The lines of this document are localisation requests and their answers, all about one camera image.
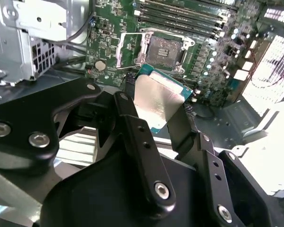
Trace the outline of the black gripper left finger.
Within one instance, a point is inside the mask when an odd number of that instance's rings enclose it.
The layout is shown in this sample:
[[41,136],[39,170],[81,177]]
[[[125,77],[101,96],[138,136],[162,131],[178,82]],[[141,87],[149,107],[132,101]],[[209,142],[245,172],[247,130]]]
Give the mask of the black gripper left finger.
[[154,213],[174,209],[171,180],[131,97],[103,92],[85,78],[0,104],[0,169],[26,175],[45,172],[59,141],[85,126],[98,130],[99,161],[116,152],[129,157]]

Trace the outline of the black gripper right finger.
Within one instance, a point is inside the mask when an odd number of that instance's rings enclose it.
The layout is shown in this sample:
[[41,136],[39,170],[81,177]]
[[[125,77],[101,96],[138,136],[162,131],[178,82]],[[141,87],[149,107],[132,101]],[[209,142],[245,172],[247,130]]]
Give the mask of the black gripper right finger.
[[282,213],[231,151],[216,153],[184,107],[167,123],[176,160],[195,169],[194,218],[200,227],[280,227]]

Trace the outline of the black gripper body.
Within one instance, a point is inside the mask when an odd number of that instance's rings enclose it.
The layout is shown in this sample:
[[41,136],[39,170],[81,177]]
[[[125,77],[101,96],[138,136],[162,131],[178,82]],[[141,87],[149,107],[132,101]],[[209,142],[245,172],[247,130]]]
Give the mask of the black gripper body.
[[116,152],[58,183],[40,215],[43,227],[214,227],[202,184],[193,168],[162,157],[176,193],[176,206],[154,217],[129,157]]

